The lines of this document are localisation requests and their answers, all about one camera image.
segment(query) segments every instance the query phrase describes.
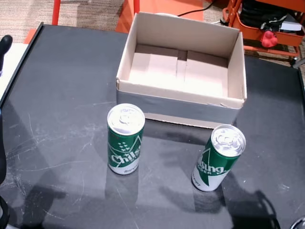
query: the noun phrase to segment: red object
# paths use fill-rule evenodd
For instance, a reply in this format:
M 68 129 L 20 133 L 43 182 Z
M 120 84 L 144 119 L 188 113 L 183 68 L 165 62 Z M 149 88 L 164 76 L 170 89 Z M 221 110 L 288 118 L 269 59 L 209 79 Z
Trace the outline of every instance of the red object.
M 60 7 L 61 7 L 61 0 L 54 0 L 52 25 L 58 25 Z
M 140 12 L 140 0 L 133 0 L 133 13 L 139 13 Z
M 266 31 L 261 38 L 261 42 L 265 48 L 271 48 L 277 45 L 277 37 L 273 32 Z

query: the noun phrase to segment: can rim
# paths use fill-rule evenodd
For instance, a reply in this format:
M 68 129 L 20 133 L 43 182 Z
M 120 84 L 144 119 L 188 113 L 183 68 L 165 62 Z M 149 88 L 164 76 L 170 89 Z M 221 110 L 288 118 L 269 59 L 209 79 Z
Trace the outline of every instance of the can rim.
M 215 148 L 215 145 L 214 145 L 214 142 L 213 142 L 213 141 L 211 141 L 212 146 L 214 147 L 214 149 L 215 149 L 221 156 L 225 156 L 225 157 L 236 157 L 236 156 L 240 156 L 240 155 L 244 152 L 244 150 L 245 150 L 245 148 L 246 148 L 246 138 L 245 138 L 244 134 L 241 132 L 241 130 L 238 129 L 236 126 L 228 125 L 228 124 L 219 125 L 218 127 L 216 127 L 216 128 L 212 131 L 212 133 L 211 133 L 211 139 L 212 139 L 212 136 L 213 136 L 213 134 L 215 133 L 216 130 L 218 130 L 218 129 L 220 129 L 220 128 L 224 128 L 224 127 L 227 127 L 227 128 L 229 128 L 229 129 L 233 129 L 233 130 L 235 130 L 235 131 L 238 132 L 238 134 L 240 135 L 240 137 L 241 137 L 242 140 L 244 141 L 244 148 L 243 148 L 243 150 L 242 150 L 239 154 L 237 154 L 237 155 L 228 156 L 228 155 L 222 154 L 221 152 L 218 152 L 218 150 Z
M 142 122 L 143 122 L 143 124 L 142 124 L 139 128 L 135 129 L 133 132 L 128 133 L 128 134 L 126 134 L 126 133 L 120 133 L 119 131 L 117 131 L 117 130 L 115 130 L 115 129 L 113 128 L 113 125 L 111 125 L 111 124 L 109 123 L 109 116 L 110 116 L 110 114 L 111 114 L 115 109 L 117 109 L 118 107 L 121 107 L 121 106 L 123 106 L 123 107 L 124 107 L 124 106 L 132 107 L 132 108 L 134 108 L 135 110 L 137 110 L 137 111 L 141 114 L 141 116 L 142 116 Z M 133 104 L 118 104 L 118 105 L 114 106 L 113 108 L 111 108 L 110 111 L 108 112 L 108 114 L 107 114 L 107 124 L 108 124 L 108 127 L 109 127 L 113 132 L 115 132 L 115 133 L 117 133 L 117 134 L 119 134 L 119 135 L 123 135 L 123 136 L 130 136 L 130 135 L 134 135 L 134 134 L 140 132 L 140 131 L 143 129 L 143 127 L 144 127 L 144 125 L 145 125 L 145 115 L 144 115 L 143 111 L 142 111 L 139 107 L 137 107 L 136 105 L 133 105 Z

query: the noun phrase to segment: orange chair leg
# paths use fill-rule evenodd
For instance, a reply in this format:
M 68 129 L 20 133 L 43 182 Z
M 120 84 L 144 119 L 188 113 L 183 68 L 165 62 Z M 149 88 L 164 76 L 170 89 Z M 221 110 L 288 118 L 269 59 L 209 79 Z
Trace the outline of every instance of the orange chair leg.
M 52 25 L 58 25 L 60 7 L 61 7 L 61 0 L 54 0 Z
M 140 0 L 133 0 L 133 12 L 134 14 L 140 12 Z

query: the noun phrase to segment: scratch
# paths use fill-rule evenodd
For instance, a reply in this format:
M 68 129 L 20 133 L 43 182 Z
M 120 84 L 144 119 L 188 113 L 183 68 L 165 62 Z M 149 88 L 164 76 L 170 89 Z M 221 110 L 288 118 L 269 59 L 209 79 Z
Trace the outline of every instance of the scratch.
M 30 122 L 30 131 L 32 132 L 32 135 L 33 135 L 33 137 L 34 137 L 34 139 L 35 139 L 36 143 L 38 143 L 37 139 L 35 138 L 35 135 L 34 135 L 33 129 L 32 129 L 32 124 L 31 124 L 31 117 L 30 117 L 30 113 L 28 113 L 28 115 L 29 115 L 29 122 Z
M 26 196 L 25 188 L 24 188 L 24 186 L 23 186 L 23 184 L 22 184 L 22 182 L 21 182 L 20 177 L 15 177 L 15 179 L 16 179 L 16 182 L 17 182 L 16 186 L 17 186 L 17 188 L 19 189 L 20 193 L 21 193 L 23 196 Z
M 280 187 L 281 189 L 284 189 L 284 190 L 288 190 L 288 189 L 290 189 L 290 187 L 289 186 L 287 186 L 287 185 L 284 185 L 284 184 L 281 184 L 281 187 Z
M 84 146 L 81 148 L 80 153 L 86 148 L 87 145 L 92 144 L 91 141 L 84 144 Z
M 19 124 L 15 124 L 15 125 L 11 125 L 10 129 L 15 128 L 16 126 L 18 126 Z
M 68 164 L 76 164 L 76 163 L 85 163 L 85 162 L 90 162 L 90 161 L 70 161 L 70 162 L 66 162 L 66 163 L 62 163 L 62 164 L 59 164 L 59 165 L 55 165 L 55 166 L 49 166 L 49 167 L 46 167 L 46 168 L 39 168 L 39 169 L 19 169 L 18 171 L 22 171 L 22 172 L 36 172 L 36 171 L 42 171 L 42 170 L 46 170 L 46 169 L 49 169 L 49 168 L 57 168 L 57 167 L 60 167 L 60 166 L 64 166 L 64 165 L 68 165 Z
M 133 219 L 133 222 L 134 222 L 134 224 L 135 224 L 136 228 L 137 228 L 137 229 L 139 229 L 138 224 L 137 224 L 137 222 L 135 221 L 135 219 L 134 219 L 134 216 L 133 216 L 132 212 L 130 211 L 129 207 L 127 206 L 127 204 L 126 204 L 126 203 L 125 203 L 125 201 L 123 200 L 123 198 L 122 198 L 122 196 L 121 196 L 121 194 L 120 194 L 120 192 L 119 192 L 118 188 L 116 188 L 116 191 L 118 192 L 118 194 L 119 194 L 119 196 L 120 196 L 120 198 L 121 198 L 122 202 L 124 203 L 124 205 L 125 205 L 125 207 L 126 207 L 127 211 L 128 211 L 128 212 L 129 212 L 129 214 L 131 215 L 131 217 L 132 217 L 132 219 Z
M 52 216 L 52 217 L 57 218 L 57 219 L 64 220 L 64 218 L 61 218 L 61 217 L 59 217 L 59 216 L 55 216 L 55 215 L 53 215 L 53 214 L 47 212 L 45 209 L 42 209 L 42 210 L 43 210 L 47 215 L 49 215 L 49 216 Z
M 85 182 L 84 182 L 84 177 L 83 177 L 83 175 L 81 175 L 81 180 L 82 180 L 82 191 L 81 191 L 81 195 L 80 195 L 79 198 L 77 198 L 77 199 L 75 200 L 75 202 L 74 202 L 72 205 L 76 204 L 78 201 L 81 201 L 81 198 L 82 198 L 82 196 L 84 195 Z
M 301 203 L 300 206 L 295 210 L 295 213 L 297 213 L 297 211 L 301 208 L 301 206 L 303 205 L 304 203 Z
M 110 102 L 102 102 L 102 103 L 94 103 L 94 104 L 84 104 L 84 105 L 79 105 L 75 107 L 75 109 L 80 108 L 80 107 L 85 107 L 85 106 L 97 106 L 97 105 L 103 105 L 103 104 L 113 104 L 115 101 L 110 101 Z

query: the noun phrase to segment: can lid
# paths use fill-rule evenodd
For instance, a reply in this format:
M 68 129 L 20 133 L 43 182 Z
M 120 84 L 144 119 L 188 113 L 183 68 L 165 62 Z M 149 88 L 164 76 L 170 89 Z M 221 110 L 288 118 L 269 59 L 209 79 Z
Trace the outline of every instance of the can lid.
M 220 125 L 211 135 L 214 148 L 223 156 L 234 157 L 242 154 L 246 147 L 243 133 L 232 125 Z
M 133 104 L 119 104 L 108 113 L 108 126 L 120 135 L 133 135 L 145 124 L 143 111 Z

